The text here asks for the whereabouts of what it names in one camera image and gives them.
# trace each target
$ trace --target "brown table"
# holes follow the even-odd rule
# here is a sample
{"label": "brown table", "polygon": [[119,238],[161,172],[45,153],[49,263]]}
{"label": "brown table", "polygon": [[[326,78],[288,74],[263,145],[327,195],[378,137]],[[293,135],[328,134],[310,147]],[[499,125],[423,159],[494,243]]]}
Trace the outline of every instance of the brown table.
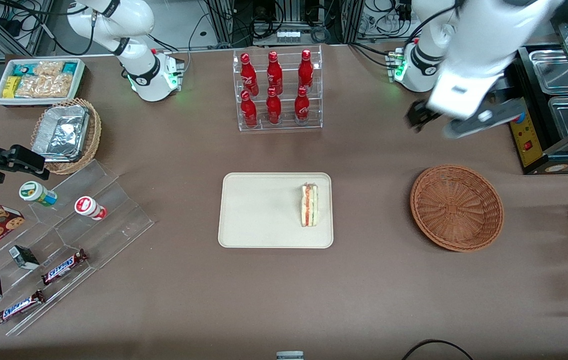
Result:
{"label": "brown table", "polygon": [[[414,94],[348,47],[323,50],[325,127],[286,134],[238,132],[231,51],[193,54],[183,91],[158,103],[116,58],[86,57],[97,158],[157,223],[25,333],[0,328],[0,359],[398,360],[425,338],[477,360],[568,359],[568,176],[521,175],[505,125],[450,141],[441,119],[415,134]],[[0,144],[28,144],[41,111],[0,106]],[[477,253],[434,246],[410,216],[412,182],[445,163],[479,171],[504,203],[501,236]],[[231,172],[328,173],[334,244],[219,246]],[[24,207],[27,180],[7,175],[0,204]],[[411,360],[427,358],[461,359],[430,345]]]}

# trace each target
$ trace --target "coca-cola bottle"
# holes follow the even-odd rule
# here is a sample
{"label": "coca-cola bottle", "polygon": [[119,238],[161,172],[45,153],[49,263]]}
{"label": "coca-cola bottle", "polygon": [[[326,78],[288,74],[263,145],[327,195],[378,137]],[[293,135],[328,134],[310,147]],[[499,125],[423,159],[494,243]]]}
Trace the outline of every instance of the coca-cola bottle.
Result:
{"label": "coca-cola bottle", "polygon": [[275,51],[268,53],[268,70],[266,70],[266,73],[268,75],[268,87],[275,88],[277,95],[281,95],[284,92],[284,76]]}
{"label": "coca-cola bottle", "polygon": [[257,85],[257,73],[250,63],[250,56],[243,53],[240,56],[242,61],[242,82],[244,89],[250,92],[250,95],[257,96],[259,94],[259,86]]}
{"label": "coca-cola bottle", "polygon": [[311,51],[302,51],[302,63],[299,64],[299,86],[306,87],[307,91],[313,87],[313,64],[311,63]]}
{"label": "coca-cola bottle", "polygon": [[268,108],[268,121],[273,125],[279,124],[281,121],[282,102],[277,97],[277,90],[274,87],[268,88],[266,107]]}
{"label": "coca-cola bottle", "polygon": [[257,107],[255,103],[250,100],[250,94],[246,90],[242,90],[242,117],[245,125],[248,128],[257,126]]}
{"label": "coca-cola bottle", "polygon": [[308,107],[310,102],[306,96],[306,87],[300,86],[297,90],[297,98],[295,99],[295,122],[297,125],[304,126],[308,124]]}

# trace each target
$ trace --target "yellow control panel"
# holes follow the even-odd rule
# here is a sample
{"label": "yellow control panel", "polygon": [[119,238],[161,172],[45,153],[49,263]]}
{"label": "yellow control panel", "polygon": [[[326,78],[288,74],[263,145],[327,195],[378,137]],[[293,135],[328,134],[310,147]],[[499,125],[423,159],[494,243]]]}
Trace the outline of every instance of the yellow control panel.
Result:
{"label": "yellow control panel", "polygon": [[524,113],[523,118],[520,117],[510,122],[510,129],[515,138],[519,158],[525,167],[542,157],[542,146],[539,145],[539,139],[535,133],[533,121],[530,120],[528,110]]}

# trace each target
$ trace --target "acrylic bottle rack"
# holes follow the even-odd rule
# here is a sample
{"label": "acrylic bottle rack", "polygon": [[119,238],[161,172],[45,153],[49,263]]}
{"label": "acrylic bottle rack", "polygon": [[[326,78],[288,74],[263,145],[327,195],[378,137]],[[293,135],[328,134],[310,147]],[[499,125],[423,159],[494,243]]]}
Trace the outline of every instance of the acrylic bottle rack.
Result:
{"label": "acrylic bottle rack", "polygon": [[[309,90],[307,96],[310,102],[308,109],[307,125],[298,125],[295,122],[295,98],[297,98],[297,89],[299,88],[299,80],[297,71],[299,64],[302,62],[302,50],[311,51],[311,63],[313,64],[313,87]],[[268,68],[268,52],[272,48],[247,48],[245,50],[233,52],[233,77],[235,86],[235,102],[237,104],[238,125],[242,132],[256,130],[303,130],[308,128],[321,128],[323,125],[323,88],[322,88],[322,48],[320,46],[306,47],[278,47],[277,58],[282,67],[284,74],[284,91],[279,95],[282,103],[281,122],[273,125],[268,121],[268,109],[266,108],[266,99],[268,98],[268,78],[266,69]],[[259,94],[253,96],[252,100],[257,107],[256,127],[247,127],[242,117],[242,99],[240,94],[243,90],[242,84],[242,63],[239,60],[241,54],[250,55],[250,63],[254,66],[257,73],[257,83],[259,86]]]}
{"label": "acrylic bottle rack", "polygon": [[[43,289],[46,303],[36,305],[26,314],[18,314],[0,325],[6,335],[19,335],[48,312],[64,296],[94,272],[103,268],[154,222],[132,201],[117,183],[117,176],[97,160],[74,173],[53,189],[57,202],[51,207],[31,203],[21,210],[25,223],[0,241],[0,277],[3,298],[0,312]],[[91,196],[108,209],[101,221],[77,214],[75,200]],[[34,270],[17,266],[9,254],[14,245],[29,248],[40,266]],[[68,274],[44,286],[41,275],[48,273],[79,249],[89,259]]]}

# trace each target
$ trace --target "wicker basket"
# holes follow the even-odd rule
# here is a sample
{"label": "wicker basket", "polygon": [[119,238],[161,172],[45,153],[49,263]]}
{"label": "wicker basket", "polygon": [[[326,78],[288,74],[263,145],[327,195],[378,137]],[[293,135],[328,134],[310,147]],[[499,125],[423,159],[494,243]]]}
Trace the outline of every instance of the wicker basket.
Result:
{"label": "wicker basket", "polygon": [[419,175],[410,192],[410,210],[435,244],[463,253],[489,246],[504,223],[494,187],[475,171],[452,164]]}
{"label": "wicker basket", "polygon": [[[82,105],[86,107],[90,112],[89,124],[88,124],[88,134],[84,142],[84,151],[82,158],[76,162],[47,162],[46,169],[50,170],[51,173],[59,175],[69,175],[82,170],[89,162],[95,157],[97,148],[99,147],[99,137],[101,136],[101,119],[99,114],[95,111],[95,108],[82,98],[74,98],[73,100],[65,100],[58,104],[53,105],[53,107],[70,107],[72,105]],[[44,114],[39,117],[37,125],[35,125],[35,131],[30,139],[30,146],[32,148],[35,143],[35,138],[37,137],[37,132],[39,132],[39,125],[44,118]]]}

